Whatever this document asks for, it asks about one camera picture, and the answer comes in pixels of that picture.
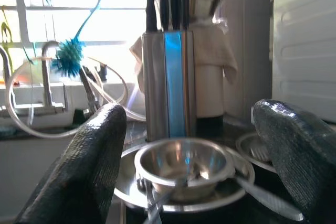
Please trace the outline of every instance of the window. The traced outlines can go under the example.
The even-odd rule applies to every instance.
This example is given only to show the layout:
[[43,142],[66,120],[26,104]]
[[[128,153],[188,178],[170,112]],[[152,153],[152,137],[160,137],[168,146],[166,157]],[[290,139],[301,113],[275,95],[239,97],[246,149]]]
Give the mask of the window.
[[[39,55],[44,42],[73,38],[96,1],[0,0],[12,31],[9,52],[14,69],[26,60],[22,46],[33,56],[33,42]],[[145,30],[145,5],[146,0],[102,0],[101,9],[80,35],[86,43],[83,54],[108,63],[126,82],[135,80],[135,58],[129,47]]]

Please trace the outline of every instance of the countertop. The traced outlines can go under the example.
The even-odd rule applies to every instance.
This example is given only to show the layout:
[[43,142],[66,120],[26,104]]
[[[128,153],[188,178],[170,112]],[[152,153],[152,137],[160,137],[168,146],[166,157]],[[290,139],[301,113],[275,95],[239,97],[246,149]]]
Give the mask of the countertop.
[[[145,124],[129,124],[132,130],[128,129],[124,149],[143,144],[145,138],[141,133],[145,129]],[[244,123],[230,116],[213,118],[210,120],[198,120],[197,136],[215,141],[235,149],[235,141],[241,135],[253,132],[251,124]],[[254,165],[256,173],[255,184],[273,192],[276,195],[292,201],[279,177]],[[144,211],[133,210],[128,207],[125,209],[125,220],[127,224],[141,224],[145,220]],[[257,202],[253,197],[246,195],[241,200],[212,211],[193,213],[193,214],[161,214],[163,224],[171,223],[251,223],[251,224],[283,224],[297,223],[287,220]]]

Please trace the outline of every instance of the blue dish brush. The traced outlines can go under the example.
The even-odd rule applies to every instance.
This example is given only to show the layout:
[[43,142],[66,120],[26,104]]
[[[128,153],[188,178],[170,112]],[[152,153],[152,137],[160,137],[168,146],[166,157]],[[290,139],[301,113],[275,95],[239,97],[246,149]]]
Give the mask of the blue dish brush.
[[80,26],[74,39],[60,43],[59,50],[56,52],[56,59],[52,61],[51,66],[57,69],[58,72],[61,72],[62,76],[75,77],[78,75],[81,69],[80,62],[83,58],[82,46],[84,45],[84,43],[78,40],[78,37],[92,14],[99,9],[100,2],[101,0],[97,1],[96,6]]

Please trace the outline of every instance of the white towel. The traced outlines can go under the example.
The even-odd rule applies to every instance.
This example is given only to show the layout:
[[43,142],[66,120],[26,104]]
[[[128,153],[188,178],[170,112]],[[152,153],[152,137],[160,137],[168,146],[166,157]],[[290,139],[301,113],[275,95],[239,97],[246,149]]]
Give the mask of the white towel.
[[[233,83],[237,77],[238,67],[229,43],[228,29],[222,23],[198,24],[190,26],[190,31],[194,36],[195,65],[221,66],[227,81]],[[137,60],[139,88],[144,92],[141,37],[136,40],[130,51]]]

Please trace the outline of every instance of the stainless steel knife block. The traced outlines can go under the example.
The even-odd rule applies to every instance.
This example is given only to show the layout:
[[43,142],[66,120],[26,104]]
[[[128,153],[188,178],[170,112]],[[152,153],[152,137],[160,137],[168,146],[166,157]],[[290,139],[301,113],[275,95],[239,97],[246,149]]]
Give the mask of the stainless steel knife block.
[[145,33],[142,50],[148,141],[195,136],[193,33]]

